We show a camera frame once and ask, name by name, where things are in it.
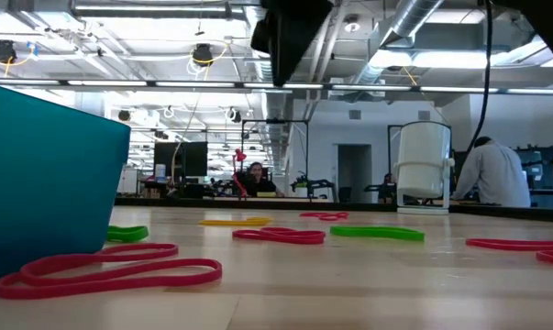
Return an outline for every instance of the red rubber band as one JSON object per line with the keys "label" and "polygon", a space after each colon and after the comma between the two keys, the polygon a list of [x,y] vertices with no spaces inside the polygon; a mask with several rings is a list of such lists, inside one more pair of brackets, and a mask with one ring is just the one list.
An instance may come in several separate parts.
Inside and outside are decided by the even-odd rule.
{"label": "red rubber band", "polygon": [[537,260],[553,263],[553,241],[471,238],[466,240],[466,245],[506,251],[536,251]]}
{"label": "red rubber band", "polygon": [[322,231],[294,230],[282,227],[264,227],[260,230],[236,230],[232,236],[292,244],[323,244],[325,242],[325,233]]}
{"label": "red rubber band", "polygon": [[339,212],[339,213],[327,213],[327,212],[307,212],[302,213],[299,216],[301,217],[317,217],[321,221],[337,221],[340,219],[347,219],[349,213]]}
{"label": "red rubber band", "polygon": [[[158,249],[159,251],[139,254],[114,255],[117,252]],[[187,286],[215,281],[222,276],[221,264],[212,259],[186,258],[155,261],[90,273],[70,278],[42,278],[62,270],[71,270],[95,262],[139,261],[175,256],[178,247],[173,244],[135,244],[109,247],[95,254],[73,254],[42,258],[28,263],[19,273],[0,279],[0,298],[5,299],[45,299],[64,297],[92,292],[148,288],[159,286]],[[150,276],[142,278],[118,279],[120,277],[154,270],[166,270],[178,267],[203,266],[213,270],[202,274],[183,276]],[[23,282],[30,287],[14,286]]]}

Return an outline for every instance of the rubber band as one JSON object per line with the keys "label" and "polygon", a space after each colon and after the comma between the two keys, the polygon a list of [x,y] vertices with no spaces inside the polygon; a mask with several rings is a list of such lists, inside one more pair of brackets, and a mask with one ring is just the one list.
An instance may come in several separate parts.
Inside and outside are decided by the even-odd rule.
{"label": "rubber band", "polygon": [[327,213],[327,212],[307,212],[302,213],[299,216],[301,217],[317,217],[321,221],[337,221],[340,219],[347,219],[349,213],[340,212],[340,213]]}
{"label": "rubber band", "polygon": [[199,222],[199,225],[203,226],[265,226],[272,218],[263,216],[254,216],[246,219],[245,221],[230,221],[230,220],[203,220]]}
{"label": "rubber band", "polygon": [[108,241],[136,243],[148,236],[148,228],[144,225],[131,227],[120,227],[116,225],[111,225],[107,229]]}
{"label": "rubber band", "polygon": [[378,237],[409,241],[425,241],[425,233],[394,226],[345,226],[333,225],[329,228],[332,235],[343,237]]}
{"label": "rubber band", "polygon": [[325,233],[322,231],[295,230],[283,227],[264,227],[260,230],[236,230],[232,236],[291,244],[323,244],[325,242]]}
{"label": "rubber band", "polygon": [[[117,255],[118,252],[151,250],[138,254]],[[46,299],[64,297],[92,292],[109,292],[116,290],[178,287],[215,281],[222,276],[222,266],[216,260],[207,258],[185,258],[155,261],[130,265],[120,269],[106,270],[69,278],[42,278],[63,270],[72,270],[95,262],[142,261],[171,257],[178,254],[174,244],[135,244],[105,248],[95,254],[72,254],[41,258],[0,279],[0,298],[5,299]],[[118,279],[154,270],[167,270],[178,267],[202,266],[212,270],[194,275],[150,276],[141,278]],[[29,287],[16,285],[23,282]]]}
{"label": "rubber band", "polygon": [[553,241],[469,238],[466,245],[503,251],[536,251],[537,260],[553,264]]}

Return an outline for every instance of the yellow rubber band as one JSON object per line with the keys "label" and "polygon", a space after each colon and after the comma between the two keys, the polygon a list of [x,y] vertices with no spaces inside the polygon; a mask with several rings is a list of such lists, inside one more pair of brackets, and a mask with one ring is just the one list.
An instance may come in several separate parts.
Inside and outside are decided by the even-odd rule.
{"label": "yellow rubber band", "polygon": [[263,216],[254,216],[246,219],[245,221],[230,221],[230,220],[203,220],[199,222],[199,225],[203,226],[265,226],[272,218]]}

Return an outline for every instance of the teal bin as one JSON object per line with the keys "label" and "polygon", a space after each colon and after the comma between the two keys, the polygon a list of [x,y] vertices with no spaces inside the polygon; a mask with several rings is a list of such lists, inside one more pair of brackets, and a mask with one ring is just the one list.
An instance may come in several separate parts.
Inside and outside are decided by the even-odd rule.
{"label": "teal bin", "polygon": [[129,126],[0,87],[0,277],[103,247]]}

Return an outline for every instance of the ceiling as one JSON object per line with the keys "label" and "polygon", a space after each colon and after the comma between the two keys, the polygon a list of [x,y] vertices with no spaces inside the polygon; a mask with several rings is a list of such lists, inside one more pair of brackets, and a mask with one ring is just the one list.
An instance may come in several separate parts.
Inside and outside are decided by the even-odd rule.
{"label": "ceiling", "polygon": [[[372,48],[375,27],[393,19],[396,0],[342,1],[337,2],[326,29],[323,44],[315,38],[291,81],[316,82],[331,79],[352,82],[376,52]],[[33,0],[22,3],[34,3]],[[36,0],[35,11],[7,12],[6,0],[0,0],[0,39],[15,41],[18,60],[6,70],[0,64],[0,77],[12,79],[57,79],[57,80],[164,80],[164,81],[229,81],[256,82],[269,77],[261,69],[269,69],[268,61],[249,47],[249,37],[261,9],[256,0],[231,0],[231,19],[211,18],[209,7],[224,7],[225,1],[76,1],[78,6],[141,6],[132,15],[129,10],[107,16],[75,16],[63,4],[45,8]],[[179,6],[181,13],[168,10],[163,16],[153,17],[155,6]],[[339,17],[344,7],[343,17]],[[530,51],[537,45],[531,26],[518,13],[497,8],[494,20],[494,45],[501,54],[515,54],[514,58],[503,60],[501,68],[493,70],[492,84],[497,86],[548,86],[553,83],[553,69],[542,68],[552,61],[553,54],[547,47]],[[345,29],[347,17],[355,16],[359,29]],[[446,0],[416,33],[416,40],[410,48],[397,47],[391,52],[405,52],[414,57],[430,50],[462,50],[483,52],[484,13],[475,0]],[[336,26],[340,29],[335,34]],[[331,43],[331,54],[326,49]],[[35,45],[32,53],[29,45]],[[209,44],[216,59],[207,71],[192,63],[191,52],[197,44]],[[321,48],[321,55],[315,49]],[[312,72],[317,64],[323,70]],[[403,69],[381,68],[376,83],[410,85],[481,86],[483,68],[442,68],[441,65],[420,67],[407,65]],[[62,105],[78,106],[74,92],[51,88],[24,90]],[[241,124],[230,120],[233,111],[243,119],[266,119],[279,116],[286,119],[302,119],[305,110],[304,93],[274,94],[254,91],[252,93],[200,93],[191,92],[134,92],[102,93],[105,115],[119,120],[119,112],[131,113],[126,122],[134,128],[131,136],[130,159],[134,166],[151,169],[153,153],[151,146],[160,141],[153,130],[165,132],[164,140],[199,141],[208,140],[211,152],[210,175],[229,173],[234,149],[240,147]],[[366,122],[392,122],[398,116],[392,111],[399,108],[417,108],[430,103],[441,106],[457,98],[454,94],[430,93],[386,93],[374,95],[368,101],[357,105],[338,99],[330,99],[325,93],[317,96],[319,103],[314,111],[315,124],[335,124],[336,111],[362,109]],[[275,174],[285,172],[285,153],[288,146],[289,126],[253,127],[246,125],[249,139],[245,150],[249,161],[261,161],[271,166]]]}

